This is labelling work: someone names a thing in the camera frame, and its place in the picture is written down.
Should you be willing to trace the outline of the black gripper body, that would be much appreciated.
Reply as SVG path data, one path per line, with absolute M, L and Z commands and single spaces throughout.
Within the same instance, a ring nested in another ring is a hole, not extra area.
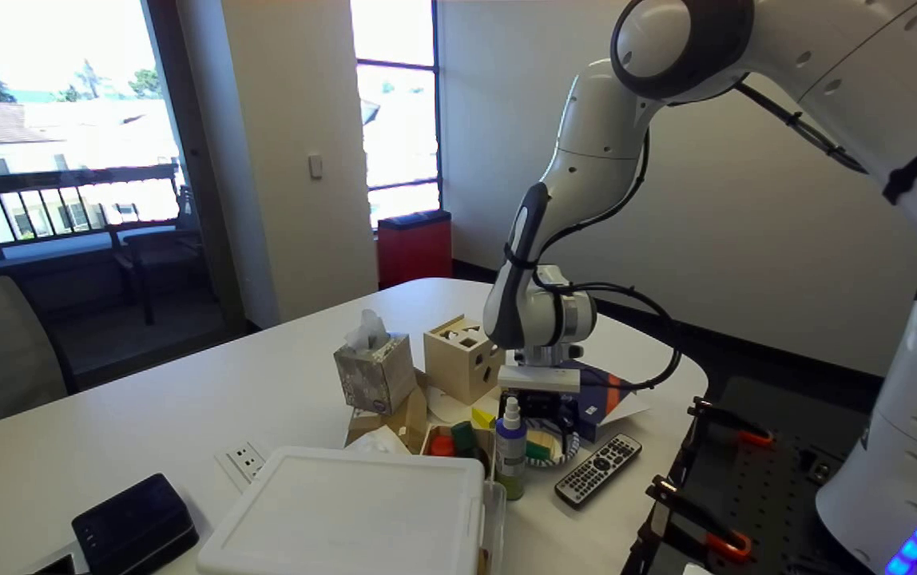
M 579 436 L 579 368 L 503 368 L 498 388 L 498 429 L 514 431 L 526 421 L 544 421 L 562 440 Z

